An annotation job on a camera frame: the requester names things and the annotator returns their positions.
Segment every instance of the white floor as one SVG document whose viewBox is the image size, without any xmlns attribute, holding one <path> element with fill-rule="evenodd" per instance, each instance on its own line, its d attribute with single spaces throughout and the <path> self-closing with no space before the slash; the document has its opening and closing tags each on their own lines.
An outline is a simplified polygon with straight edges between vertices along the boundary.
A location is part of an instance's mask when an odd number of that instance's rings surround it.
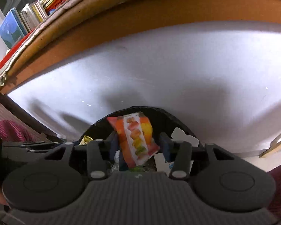
<svg viewBox="0 0 281 225">
<path fill-rule="evenodd" d="M 281 152 L 276 152 L 266 158 L 255 157 L 246 157 L 244 158 L 247 162 L 257 166 L 258 168 L 268 172 L 275 167 L 281 165 Z"/>
</svg>

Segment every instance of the ribbed gray surface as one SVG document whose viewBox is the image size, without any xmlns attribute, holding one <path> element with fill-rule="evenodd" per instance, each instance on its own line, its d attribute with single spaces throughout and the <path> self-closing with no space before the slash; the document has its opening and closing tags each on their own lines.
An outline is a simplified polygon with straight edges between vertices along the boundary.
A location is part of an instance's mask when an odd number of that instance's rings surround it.
<svg viewBox="0 0 281 225">
<path fill-rule="evenodd" d="M 11 215 L 27 225 L 268 225 L 276 222 L 266 209 L 228 213 L 209 207 L 186 182 L 170 180 L 164 173 L 141 175 L 119 172 L 107 180 L 90 182 L 75 202 L 57 211 L 13 210 Z M 3 221 L 8 225 L 22 224 L 9 217 Z"/>
</svg>

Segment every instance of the red plastic basket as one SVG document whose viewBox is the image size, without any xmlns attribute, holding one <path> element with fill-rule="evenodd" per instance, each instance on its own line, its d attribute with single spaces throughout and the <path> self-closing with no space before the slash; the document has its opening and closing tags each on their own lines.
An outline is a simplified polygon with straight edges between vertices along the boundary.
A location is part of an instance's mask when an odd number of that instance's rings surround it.
<svg viewBox="0 0 281 225">
<path fill-rule="evenodd" d="M 55 0 L 49 7 L 45 9 L 45 12 L 48 14 L 52 9 L 57 9 L 61 4 L 63 4 L 66 0 Z"/>
</svg>

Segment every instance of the orange snack package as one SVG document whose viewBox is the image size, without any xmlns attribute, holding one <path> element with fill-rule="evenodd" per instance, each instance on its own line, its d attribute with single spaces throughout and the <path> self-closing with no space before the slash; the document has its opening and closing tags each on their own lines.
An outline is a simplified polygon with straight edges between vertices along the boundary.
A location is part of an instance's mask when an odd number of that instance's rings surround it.
<svg viewBox="0 0 281 225">
<path fill-rule="evenodd" d="M 107 120 L 118 133 L 123 157 L 129 168 L 143 165 L 159 151 L 159 146 L 152 139 L 150 120 L 142 112 L 109 117 Z"/>
</svg>

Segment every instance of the orange wooden edge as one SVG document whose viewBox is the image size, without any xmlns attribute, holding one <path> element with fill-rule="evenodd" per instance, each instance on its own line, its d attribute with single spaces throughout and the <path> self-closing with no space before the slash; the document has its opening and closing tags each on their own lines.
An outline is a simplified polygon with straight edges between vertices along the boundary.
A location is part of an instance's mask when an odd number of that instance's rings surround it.
<svg viewBox="0 0 281 225">
<path fill-rule="evenodd" d="M 281 24 L 281 0 L 134 0 L 77 25 L 31 58 L 1 93 L 31 76 L 101 43 L 164 26 L 246 20 Z"/>
</svg>

